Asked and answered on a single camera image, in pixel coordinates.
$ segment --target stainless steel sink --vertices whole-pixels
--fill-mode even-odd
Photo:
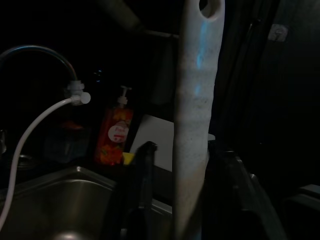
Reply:
[[[96,240],[115,185],[81,167],[19,184],[0,240]],[[169,239],[172,208],[156,200],[152,206],[152,240]]]

